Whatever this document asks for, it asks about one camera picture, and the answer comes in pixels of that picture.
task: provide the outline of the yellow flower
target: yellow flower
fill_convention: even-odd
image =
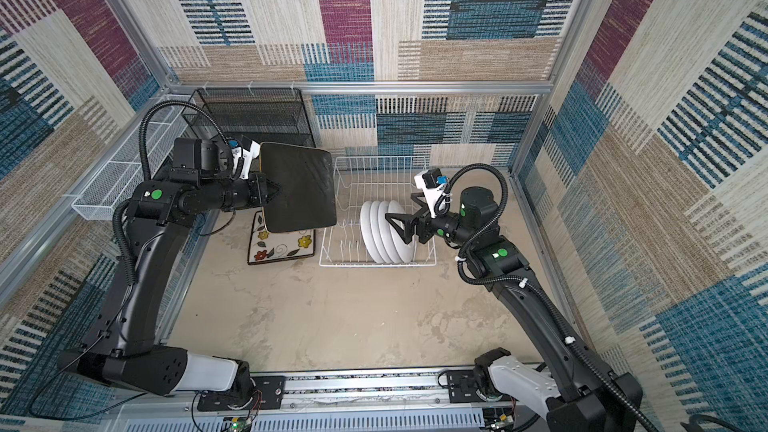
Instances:
[[[304,235],[302,238],[299,239],[299,247],[308,248],[311,243],[312,243],[312,237],[309,235]]]

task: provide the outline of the mesh organizer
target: mesh organizer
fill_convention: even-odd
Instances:
[[[428,158],[424,156],[364,156],[337,157],[333,170],[336,183],[336,209],[338,222],[326,227],[322,233],[320,265],[323,267],[425,267],[437,264],[435,238],[427,244],[416,241],[413,262],[404,264],[377,264],[366,250],[360,232],[360,209],[366,201],[397,200],[413,214],[418,210],[411,200],[413,192],[420,192],[413,177],[426,170]]]
[[[214,118],[226,136],[243,134],[258,143],[315,146],[298,89],[198,89],[192,100]],[[187,110],[183,117],[200,139],[216,136],[202,114]]]
[[[188,100],[186,96],[166,99]],[[147,155],[154,174],[174,148],[174,140],[187,129],[181,117],[182,107],[172,106],[158,111],[147,128]],[[72,208],[85,220],[111,220],[114,208],[133,194],[144,180],[139,161],[138,124],[118,150],[84,187]]]

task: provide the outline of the stack of white plates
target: stack of white plates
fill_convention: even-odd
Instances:
[[[384,217],[387,213],[404,214],[405,209],[392,201],[374,201],[362,204],[360,229],[362,240],[371,258],[377,264],[402,264],[413,262],[416,242],[405,244],[393,226]]]

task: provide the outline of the white mesh basket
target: white mesh basket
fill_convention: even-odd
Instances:
[[[167,99],[188,100],[188,97],[164,97],[164,100]],[[187,129],[181,111],[182,107],[167,107],[158,111],[149,122],[147,153],[153,174],[173,149],[174,140]],[[137,124],[75,199],[72,208],[85,220],[111,220],[117,204],[129,198],[144,180],[139,162],[138,135]]]
[[[420,267],[437,264],[435,238],[416,242],[416,256],[404,264],[377,264],[366,250],[360,232],[360,208],[366,201],[397,200],[413,214],[418,210],[411,193],[420,192],[413,177],[428,168],[424,156],[337,157],[333,170],[336,182],[335,226],[322,234],[320,265],[323,267]]]

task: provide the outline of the black mesh shelf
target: black mesh shelf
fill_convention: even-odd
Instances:
[[[258,143],[315,146],[300,90],[198,89],[192,99],[228,136],[242,134]],[[216,135],[205,116],[194,111],[183,116],[197,137],[211,139]]]

